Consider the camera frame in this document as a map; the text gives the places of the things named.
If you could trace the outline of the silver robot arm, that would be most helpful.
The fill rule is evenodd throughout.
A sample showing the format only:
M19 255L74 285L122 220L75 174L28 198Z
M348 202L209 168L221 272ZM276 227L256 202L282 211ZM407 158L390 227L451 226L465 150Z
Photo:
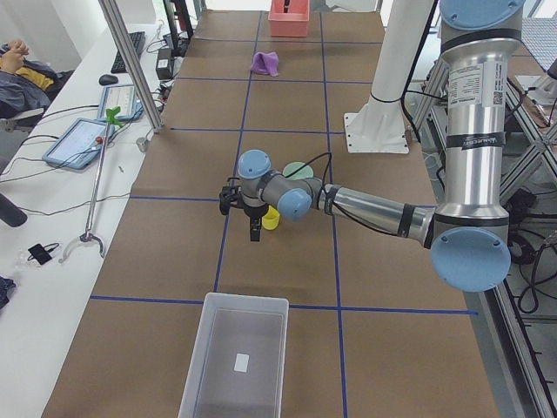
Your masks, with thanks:
M238 201L258 225L269 207L297 220L310 209L417 240L435 272L465 292L498 286L511 264L500 205L507 63L521 40L520 1L442 1L441 58L448 65L445 199L433 209L382 199L320 179L292 180L265 152L238 162Z

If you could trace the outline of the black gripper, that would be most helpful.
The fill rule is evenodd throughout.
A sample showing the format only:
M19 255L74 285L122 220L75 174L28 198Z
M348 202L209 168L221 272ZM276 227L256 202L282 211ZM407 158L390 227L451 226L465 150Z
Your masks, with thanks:
M261 218L267 214L267 204L250 206L243 204L244 213L250 218L250 241L260 241Z

